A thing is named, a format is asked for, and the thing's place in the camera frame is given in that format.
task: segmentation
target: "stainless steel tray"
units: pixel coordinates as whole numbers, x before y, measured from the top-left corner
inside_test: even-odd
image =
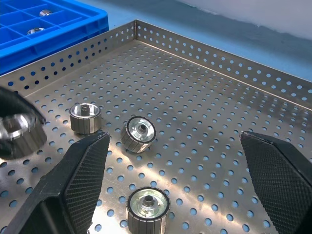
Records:
[[[100,106],[112,136],[91,234],[129,233],[124,201],[150,185],[171,199],[169,234],[275,234],[239,132],[290,141],[312,161],[310,82],[138,20],[1,77],[8,82],[46,116],[48,142],[32,156],[0,159],[0,230],[81,138],[69,124],[75,103]],[[132,115],[157,129],[141,154],[120,143]]]

